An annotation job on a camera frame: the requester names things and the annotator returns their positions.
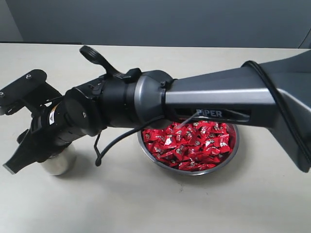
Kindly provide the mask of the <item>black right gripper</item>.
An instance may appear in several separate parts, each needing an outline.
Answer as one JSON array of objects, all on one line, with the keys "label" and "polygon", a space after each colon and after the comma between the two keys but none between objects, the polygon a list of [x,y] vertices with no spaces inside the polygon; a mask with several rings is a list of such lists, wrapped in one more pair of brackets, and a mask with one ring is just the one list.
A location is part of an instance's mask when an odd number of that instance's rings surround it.
[{"label": "black right gripper", "polygon": [[50,106],[44,101],[32,101],[26,107],[32,112],[30,128],[12,157],[2,166],[11,174],[42,163],[61,153],[73,141],[96,136],[102,130],[96,98],[58,97]]}]

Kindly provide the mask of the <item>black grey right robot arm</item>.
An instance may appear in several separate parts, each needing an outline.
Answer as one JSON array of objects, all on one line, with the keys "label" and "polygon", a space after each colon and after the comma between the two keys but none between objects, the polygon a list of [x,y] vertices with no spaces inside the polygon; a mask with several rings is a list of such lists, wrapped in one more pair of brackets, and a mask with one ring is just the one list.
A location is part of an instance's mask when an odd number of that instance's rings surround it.
[{"label": "black grey right robot arm", "polygon": [[80,53],[105,74],[64,95],[34,69],[0,92],[0,113],[32,113],[29,129],[4,167],[12,174],[62,153],[73,141],[108,128],[164,128],[213,120],[267,128],[302,172],[311,167],[311,53],[174,79],[161,70],[117,71],[89,46]]}]

